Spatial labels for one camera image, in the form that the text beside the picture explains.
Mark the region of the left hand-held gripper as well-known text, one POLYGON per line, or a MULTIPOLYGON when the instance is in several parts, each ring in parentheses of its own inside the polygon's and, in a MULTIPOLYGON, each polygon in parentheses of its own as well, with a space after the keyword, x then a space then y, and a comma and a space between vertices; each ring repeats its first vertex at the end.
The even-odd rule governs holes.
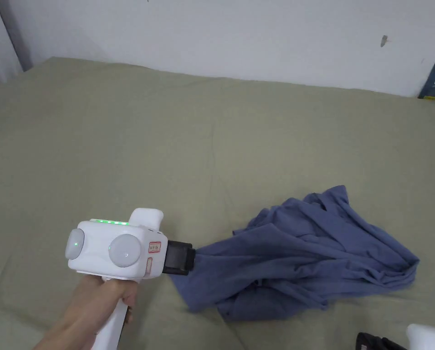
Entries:
POLYGON ((90 219, 79 223, 67 240, 68 267, 102 280, 187 275, 194 268, 192 244, 168 239, 160 225, 164 214, 135 209, 128 221, 90 219))

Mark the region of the person's left hand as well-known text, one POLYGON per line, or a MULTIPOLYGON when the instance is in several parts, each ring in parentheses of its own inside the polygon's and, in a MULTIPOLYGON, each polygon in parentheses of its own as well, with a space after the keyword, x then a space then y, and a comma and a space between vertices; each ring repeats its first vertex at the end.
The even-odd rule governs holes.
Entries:
POLYGON ((118 302, 132 308, 138 283, 98 276, 82 277, 63 316, 63 325, 73 339, 92 338, 107 322, 118 302))

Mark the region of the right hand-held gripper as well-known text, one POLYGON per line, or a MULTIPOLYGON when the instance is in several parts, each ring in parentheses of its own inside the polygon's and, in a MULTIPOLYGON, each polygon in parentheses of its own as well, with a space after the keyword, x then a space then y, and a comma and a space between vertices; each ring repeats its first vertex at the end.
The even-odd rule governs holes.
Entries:
MULTIPOLYGON (((435 350, 435 327, 410 324, 406 334, 409 350, 435 350)), ((388 338, 360 332, 356 337, 356 350, 406 350, 406 348, 388 338)))

